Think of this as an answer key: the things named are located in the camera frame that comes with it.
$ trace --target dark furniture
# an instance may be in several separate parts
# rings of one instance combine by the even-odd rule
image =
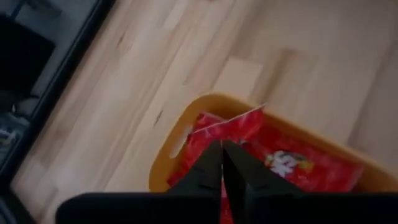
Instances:
[[[27,98],[54,50],[54,43],[0,15],[0,91]]]
[[[12,116],[0,116],[0,130],[6,130],[0,131],[1,224],[34,223],[34,219],[10,189],[11,180],[114,2],[115,0],[96,0],[44,93],[38,99],[29,120],[21,123],[13,120]],[[11,94],[16,98],[27,97],[54,45],[29,29],[15,25],[12,22],[12,16],[11,19],[1,16],[0,20],[0,51],[5,49],[8,54],[7,56],[0,52],[2,64],[0,90],[4,90],[3,94]],[[10,37],[11,32],[19,37]],[[2,102],[6,103],[1,99],[0,92],[0,105]]]

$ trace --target red wrapper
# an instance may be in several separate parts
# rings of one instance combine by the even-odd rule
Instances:
[[[358,164],[322,152],[267,124],[252,147],[270,170],[306,191],[350,191],[362,173]]]
[[[244,143],[243,149],[301,189],[313,192],[349,191],[359,179],[361,167],[331,156],[297,138],[267,125],[261,108],[225,121],[209,113],[199,114],[188,135],[180,167],[168,179],[176,184],[214,139]],[[224,182],[221,183],[220,223],[233,223]]]
[[[258,133],[262,124],[263,115],[260,108],[228,121],[223,121],[222,118],[208,113],[199,114],[195,121],[193,132],[187,137],[180,167],[170,176],[167,182],[170,186],[177,183],[188,172],[212,140],[231,139],[234,142],[248,142]],[[223,181],[221,183],[220,223],[233,223]]]

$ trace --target yellow basket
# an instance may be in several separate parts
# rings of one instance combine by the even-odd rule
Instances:
[[[150,191],[164,192],[169,189],[167,179],[177,168],[183,150],[180,150],[179,154],[174,158],[170,157],[170,153],[181,140],[186,128],[194,123],[200,112],[206,111],[228,119],[247,112],[253,108],[255,108],[255,106],[219,93],[210,93],[195,99],[190,105],[188,105],[181,117],[178,119],[151,167],[149,176]],[[291,136],[295,136],[296,138],[299,138],[305,142],[309,142],[310,144],[321,150],[324,150],[327,153],[362,164],[364,171],[356,187],[354,188],[355,191],[381,192],[398,190],[398,180],[365,155],[328,141],[325,138],[294,123],[286,121],[285,119],[268,111],[264,112],[264,118],[275,128]]]

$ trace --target red snack bag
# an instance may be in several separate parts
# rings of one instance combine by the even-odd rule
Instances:
[[[267,123],[252,146],[270,170],[311,192],[350,191],[362,173],[358,164],[322,152]]]
[[[250,141],[260,130],[262,124],[263,114],[260,108],[239,115],[228,121],[223,121],[221,118],[207,113],[201,113],[193,127],[194,132],[187,137],[180,168],[170,176],[167,182],[170,186],[177,183],[178,180],[188,172],[212,140],[231,139],[235,142]],[[233,223],[223,182],[221,183],[220,223]]]

